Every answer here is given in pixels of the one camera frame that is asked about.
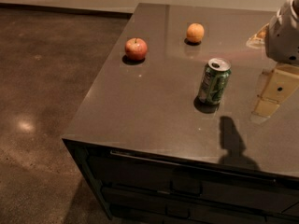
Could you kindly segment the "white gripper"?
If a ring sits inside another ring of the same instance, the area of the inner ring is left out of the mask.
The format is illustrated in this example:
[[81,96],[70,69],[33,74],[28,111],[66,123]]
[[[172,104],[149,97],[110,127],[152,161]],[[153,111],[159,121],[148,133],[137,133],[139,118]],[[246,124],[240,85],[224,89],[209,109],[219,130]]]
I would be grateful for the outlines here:
[[267,57],[278,63],[266,74],[253,114],[270,118],[299,88],[299,67],[292,65],[299,64],[299,0],[287,0],[269,24],[246,42],[252,49],[264,44]]

